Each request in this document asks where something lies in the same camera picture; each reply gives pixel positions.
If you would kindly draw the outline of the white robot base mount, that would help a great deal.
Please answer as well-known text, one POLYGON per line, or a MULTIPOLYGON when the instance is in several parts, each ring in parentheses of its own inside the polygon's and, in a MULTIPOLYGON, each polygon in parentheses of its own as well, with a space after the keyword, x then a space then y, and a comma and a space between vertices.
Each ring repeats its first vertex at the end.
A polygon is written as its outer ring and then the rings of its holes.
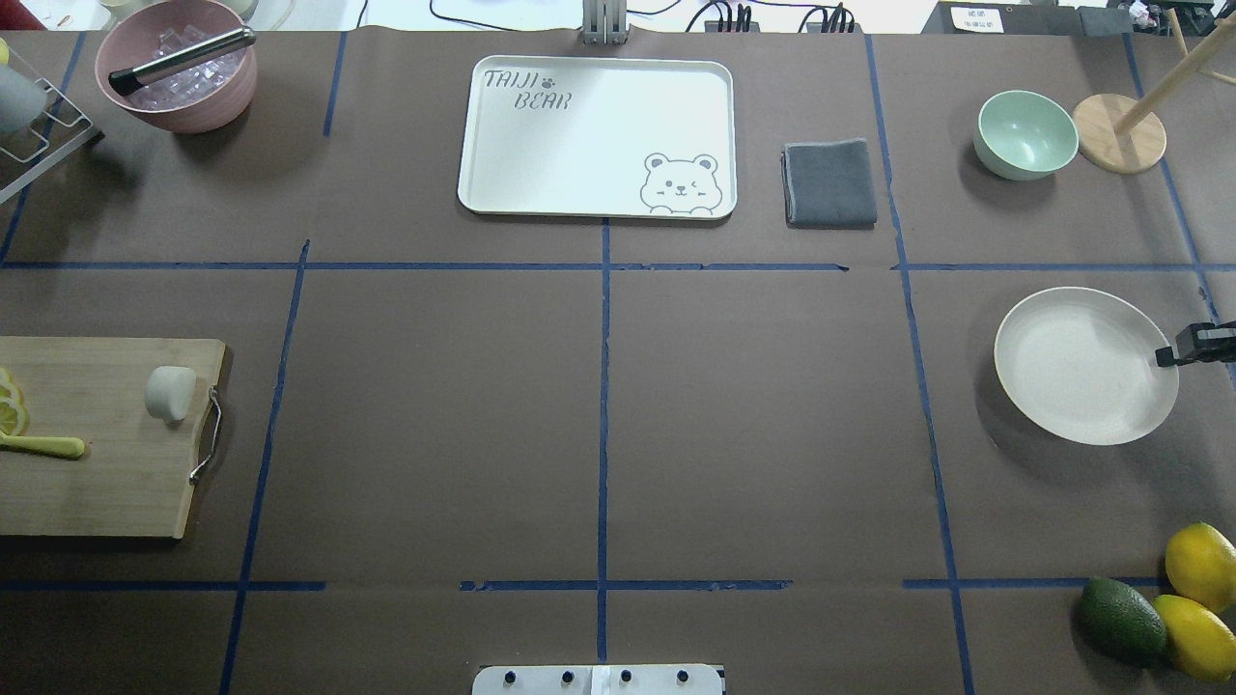
POLYGON ((472 694, 726 694, 722 667, 703 663, 494 665, 472 694))

